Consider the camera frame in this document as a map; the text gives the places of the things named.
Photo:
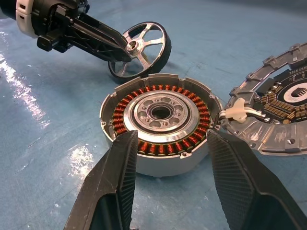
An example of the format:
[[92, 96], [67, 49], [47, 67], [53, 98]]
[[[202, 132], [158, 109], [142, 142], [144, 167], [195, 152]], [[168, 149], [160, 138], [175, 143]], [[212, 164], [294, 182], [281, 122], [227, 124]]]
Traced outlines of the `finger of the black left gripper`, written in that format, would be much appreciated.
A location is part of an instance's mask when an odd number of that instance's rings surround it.
[[83, 22], [70, 25], [70, 43], [101, 60], [108, 62], [130, 62], [126, 47], [104, 39], [97, 31]]
[[109, 27], [108, 25], [98, 21], [97, 19], [89, 16], [88, 14], [82, 14], [79, 19], [94, 28], [104, 39], [118, 45], [119, 47], [126, 47], [126, 38], [117, 30]]

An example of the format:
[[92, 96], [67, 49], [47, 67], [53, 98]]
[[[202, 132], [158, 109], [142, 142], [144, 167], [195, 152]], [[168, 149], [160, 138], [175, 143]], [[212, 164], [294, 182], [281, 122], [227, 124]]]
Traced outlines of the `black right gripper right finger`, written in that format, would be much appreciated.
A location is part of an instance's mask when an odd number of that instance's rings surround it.
[[307, 216], [249, 144], [214, 129], [207, 143], [230, 230], [307, 230]]

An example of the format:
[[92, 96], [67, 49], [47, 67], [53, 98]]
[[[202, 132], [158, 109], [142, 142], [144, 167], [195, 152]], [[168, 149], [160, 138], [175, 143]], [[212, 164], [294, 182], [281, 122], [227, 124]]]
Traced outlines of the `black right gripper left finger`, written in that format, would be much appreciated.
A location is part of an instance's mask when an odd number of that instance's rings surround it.
[[63, 230], [131, 230], [138, 132], [119, 135], [91, 169]]

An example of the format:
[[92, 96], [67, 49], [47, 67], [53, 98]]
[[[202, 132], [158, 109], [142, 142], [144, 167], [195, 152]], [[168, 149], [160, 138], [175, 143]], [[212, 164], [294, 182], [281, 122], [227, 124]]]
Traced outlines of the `silver motor housing copper windings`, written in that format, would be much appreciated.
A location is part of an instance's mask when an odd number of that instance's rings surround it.
[[158, 73], [135, 78], [102, 102], [99, 118], [108, 142], [138, 131], [137, 169], [168, 177], [187, 173], [207, 156], [207, 130], [222, 110], [211, 89], [191, 78]]

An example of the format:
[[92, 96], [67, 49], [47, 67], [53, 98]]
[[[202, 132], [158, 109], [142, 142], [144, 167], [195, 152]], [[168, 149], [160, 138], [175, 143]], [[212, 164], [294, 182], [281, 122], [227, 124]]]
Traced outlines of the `blue plastic table cover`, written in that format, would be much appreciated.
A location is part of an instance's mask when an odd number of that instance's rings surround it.
[[[172, 41], [164, 72], [221, 99], [265, 58], [307, 41], [307, 0], [89, 0], [120, 32], [160, 23]], [[117, 83], [84, 51], [46, 52], [0, 20], [0, 230], [63, 230], [85, 176], [107, 151], [99, 121]], [[136, 179], [139, 230], [229, 230], [210, 157], [189, 173]]]

